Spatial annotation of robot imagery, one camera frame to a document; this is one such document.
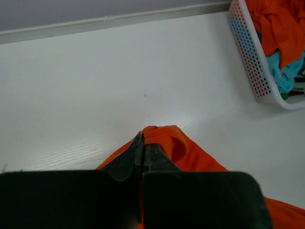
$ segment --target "white surface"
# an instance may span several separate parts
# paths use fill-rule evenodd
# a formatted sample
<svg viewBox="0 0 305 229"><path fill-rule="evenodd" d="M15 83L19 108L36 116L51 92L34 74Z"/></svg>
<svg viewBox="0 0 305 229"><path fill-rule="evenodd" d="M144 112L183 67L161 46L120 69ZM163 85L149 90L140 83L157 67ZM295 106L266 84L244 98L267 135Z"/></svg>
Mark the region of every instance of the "white surface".
<svg viewBox="0 0 305 229"><path fill-rule="evenodd" d="M0 163L95 168L178 125L268 197L305 207L305 110L257 104L226 13L0 45Z"/></svg>

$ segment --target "white plastic basket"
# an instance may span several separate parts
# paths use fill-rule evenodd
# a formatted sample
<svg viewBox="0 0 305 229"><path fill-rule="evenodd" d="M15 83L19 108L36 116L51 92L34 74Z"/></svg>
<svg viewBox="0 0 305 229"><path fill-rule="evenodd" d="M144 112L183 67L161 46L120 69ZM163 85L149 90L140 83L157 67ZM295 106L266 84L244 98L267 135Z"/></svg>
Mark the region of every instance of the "white plastic basket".
<svg viewBox="0 0 305 229"><path fill-rule="evenodd" d="M279 104L287 110L304 108L305 96L282 99L244 0L232 1L228 19L257 102Z"/></svg>

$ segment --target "orange cloth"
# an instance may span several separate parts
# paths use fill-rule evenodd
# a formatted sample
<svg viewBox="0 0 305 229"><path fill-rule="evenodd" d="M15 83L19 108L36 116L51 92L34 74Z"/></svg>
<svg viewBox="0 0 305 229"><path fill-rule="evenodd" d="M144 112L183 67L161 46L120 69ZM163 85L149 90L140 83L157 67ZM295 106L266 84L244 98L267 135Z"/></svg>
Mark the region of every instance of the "orange cloth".
<svg viewBox="0 0 305 229"><path fill-rule="evenodd" d="M177 126L149 126L143 129L145 145L157 143L163 152L184 171L227 171L214 158L202 150ZM97 169L110 163L130 144L128 142L110 155ZM292 205L265 198L271 213L274 229L305 229L305 210Z"/></svg>
<svg viewBox="0 0 305 229"><path fill-rule="evenodd" d="M304 0L245 0L266 56L281 51L280 69L300 59L305 47Z"/></svg>

